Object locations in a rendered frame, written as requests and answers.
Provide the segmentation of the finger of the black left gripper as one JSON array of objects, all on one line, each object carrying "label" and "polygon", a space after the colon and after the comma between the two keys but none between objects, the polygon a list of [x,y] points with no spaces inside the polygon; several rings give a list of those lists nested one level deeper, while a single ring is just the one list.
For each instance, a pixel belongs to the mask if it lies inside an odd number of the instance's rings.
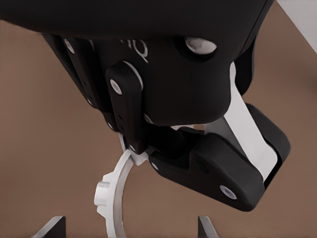
[{"label": "finger of the black left gripper", "polygon": [[99,110],[109,127],[123,136],[123,144],[136,154],[152,147],[176,154],[178,132],[145,119],[142,84],[126,61],[105,66],[89,40],[42,34],[87,102]]},{"label": "finger of the black left gripper", "polygon": [[285,133],[239,90],[232,62],[214,76],[149,85],[148,119],[178,132],[176,154],[149,156],[162,177],[240,211],[253,210],[288,157]]}]

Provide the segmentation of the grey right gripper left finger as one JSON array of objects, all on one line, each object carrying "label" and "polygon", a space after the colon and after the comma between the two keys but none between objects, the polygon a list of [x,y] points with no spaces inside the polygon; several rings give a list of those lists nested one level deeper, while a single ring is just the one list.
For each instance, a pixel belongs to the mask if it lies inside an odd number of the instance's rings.
[{"label": "grey right gripper left finger", "polygon": [[51,218],[32,238],[66,238],[66,217]]}]

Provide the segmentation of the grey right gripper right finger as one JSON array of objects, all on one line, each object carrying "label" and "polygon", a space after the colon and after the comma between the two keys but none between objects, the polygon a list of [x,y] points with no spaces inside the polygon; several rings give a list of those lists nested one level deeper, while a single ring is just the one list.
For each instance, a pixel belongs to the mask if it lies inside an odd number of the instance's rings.
[{"label": "grey right gripper right finger", "polygon": [[218,238],[218,234],[208,216],[198,217],[198,238]]}]

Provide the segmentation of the white drainage pipe clamp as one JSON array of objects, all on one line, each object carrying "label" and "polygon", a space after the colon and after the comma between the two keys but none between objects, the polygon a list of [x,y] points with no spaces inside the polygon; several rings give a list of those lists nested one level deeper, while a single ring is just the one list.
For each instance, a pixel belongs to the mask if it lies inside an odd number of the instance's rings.
[{"label": "white drainage pipe clamp", "polygon": [[122,196],[126,179],[133,166],[139,166],[149,159],[146,152],[138,155],[129,149],[122,134],[119,139],[123,154],[114,170],[98,182],[94,197],[97,212],[105,219],[108,238],[126,237],[122,220]]}]

